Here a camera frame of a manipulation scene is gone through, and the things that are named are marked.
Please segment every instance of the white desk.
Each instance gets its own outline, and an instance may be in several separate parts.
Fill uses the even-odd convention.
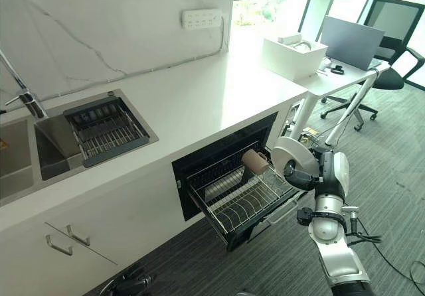
[[[343,128],[342,122],[348,120],[347,117],[353,115],[354,110],[359,106],[361,100],[366,96],[366,93],[371,89],[373,82],[378,78],[377,73],[374,70],[360,70],[343,62],[333,60],[332,66],[342,65],[345,73],[344,75],[338,75],[330,72],[330,69],[326,69],[326,74],[314,74],[310,77],[303,78],[296,81],[296,84],[303,86],[309,90],[307,98],[304,100],[304,103],[297,114],[296,124],[291,132],[290,137],[298,139],[303,128],[307,123],[309,116],[311,115],[316,102],[328,95],[331,95],[338,90],[342,90],[353,84],[365,81],[361,86],[357,95],[355,96],[353,102],[345,110],[345,113],[342,115],[341,119],[338,121],[338,124],[333,128],[331,134],[326,139],[325,143],[327,145],[334,145],[337,136],[341,133]],[[379,75],[390,68],[390,65],[387,62],[382,62],[381,65],[377,66]]]

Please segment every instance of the electrical outlet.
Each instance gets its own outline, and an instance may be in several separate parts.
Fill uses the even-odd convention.
[[[196,9],[183,11],[182,26],[184,29],[209,29],[221,26],[220,9]]]

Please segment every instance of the black office chair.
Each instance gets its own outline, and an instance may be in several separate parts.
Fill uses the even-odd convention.
[[[416,25],[424,11],[425,5],[411,3],[401,0],[373,0],[371,10],[366,17],[365,25],[375,27],[385,31],[384,38],[380,43],[375,58],[385,60],[392,65],[404,52],[409,52],[417,59],[416,65],[403,77],[398,74],[393,68],[389,68],[383,72],[375,83],[373,88],[383,90],[398,90],[404,86],[404,81],[417,71],[425,63],[425,58],[419,55],[416,51],[407,47],[407,43],[413,34]],[[320,118],[325,119],[329,112],[347,108],[355,95],[349,100],[327,96],[321,102],[325,103],[326,99],[332,99],[341,102],[340,106],[334,107],[320,114]],[[367,107],[363,104],[359,105],[359,109],[366,110],[372,113],[371,120],[375,120],[378,111]],[[355,110],[355,116],[359,120],[359,125],[354,127],[359,131],[363,124],[363,118],[359,112]]]

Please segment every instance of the brown cup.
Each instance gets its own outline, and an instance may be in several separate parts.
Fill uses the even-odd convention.
[[[262,153],[250,149],[242,156],[242,162],[256,175],[261,175],[268,168],[268,163]]]

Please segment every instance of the stainless steel sink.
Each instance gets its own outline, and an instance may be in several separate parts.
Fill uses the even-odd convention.
[[[0,150],[0,206],[158,140],[121,90],[51,108],[48,115],[0,126],[7,144]]]
[[[0,128],[7,147],[0,150],[0,200],[34,184],[28,124],[21,120]]]
[[[34,128],[42,180],[82,165],[81,151],[63,115],[39,121]]]

